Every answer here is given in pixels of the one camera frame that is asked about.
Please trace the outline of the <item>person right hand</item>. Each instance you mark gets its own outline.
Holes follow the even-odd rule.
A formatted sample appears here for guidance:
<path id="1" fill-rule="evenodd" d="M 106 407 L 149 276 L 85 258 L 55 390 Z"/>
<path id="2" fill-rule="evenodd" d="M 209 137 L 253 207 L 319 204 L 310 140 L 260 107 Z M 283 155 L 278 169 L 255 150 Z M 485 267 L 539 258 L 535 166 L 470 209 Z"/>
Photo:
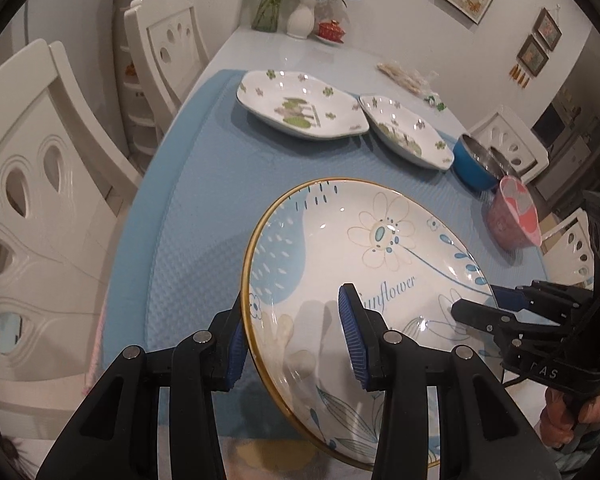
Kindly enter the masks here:
<path id="1" fill-rule="evenodd" d="M 586 402 L 579 415 L 574 417 L 567 408 L 565 395 L 547 387 L 545 406 L 536 430 L 541 441 L 550 448 L 560 448 L 574 439 L 574 427 L 578 425 L 591 431 L 600 430 L 600 396 Z"/>

